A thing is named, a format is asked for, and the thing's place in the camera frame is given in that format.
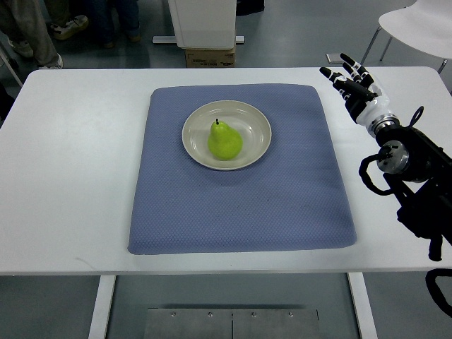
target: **chair seat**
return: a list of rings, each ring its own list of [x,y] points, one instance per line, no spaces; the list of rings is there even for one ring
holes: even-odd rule
[[[383,14],[379,19],[380,26],[412,48],[442,59],[452,59],[451,13],[435,13],[416,5]]]

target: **pants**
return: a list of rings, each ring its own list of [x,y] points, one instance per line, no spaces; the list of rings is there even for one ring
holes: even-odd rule
[[[54,66],[58,54],[37,0],[0,0],[0,30],[14,42],[27,40],[39,66]]]
[[[44,4],[52,19],[52,23],[60,27],[65,26],[71,18],[69,0],[44,0]]]
[[[91,28],[96,39],[102,43],[113,41],[114,25],[112,10],[106,0],[84,0],[86,15],[90,19]],[[114,6],[118,12],[121,28],[129,37],[139,34],[138,4],[136,0],[115,0]]]

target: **plate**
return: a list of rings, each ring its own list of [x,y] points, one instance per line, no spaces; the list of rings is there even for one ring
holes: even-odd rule
[[[210,126],[216,119],[238,130],[242,136],[242,150],[231,160],[219,160],[208,149]],[[214,101],[199,107],[182,128],[182,143],[187,153],[214,170],[238,170],[252,164],[267,151],[270,141],[271,127],[266,116],[257,108],[234,100]]]

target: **shoe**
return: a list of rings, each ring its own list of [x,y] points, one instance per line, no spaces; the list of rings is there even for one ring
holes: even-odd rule
[[[63,69],[63,59],[58,54],[58,62],[55,66],[38,66],[37,69]]]
[[[60,27],[52,23],[50,29],[54,33],[54,38],[57,40],[66,40],[74,34],[85,30],[89,24],[89,20],[86,16],[76,16],[68,21],[65,26]]]
[[[106,42],[104,44],[102,44],[102,47],[106,48],[106,49],[110,49],[114,47],[114,42]]]
[[[30,47],[30,44],[27,40],[23,40],[21,42],[14,42],[9,40],[8,44],[11,46],[14,52],[20,54],[24,58],[33,58],[33,50]]]
[[[130,37],[127,35],[127,39],[129,39],[130,42],[140,42],[141,41],[141,35],[135,35],[134,37]]]

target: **pear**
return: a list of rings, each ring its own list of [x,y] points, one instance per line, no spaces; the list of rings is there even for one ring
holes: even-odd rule
[[[209,151],[220,160],[231,160],[242,150],[243,140],[240,133],[223,121],[216,119],[210,127],[207,139]]]

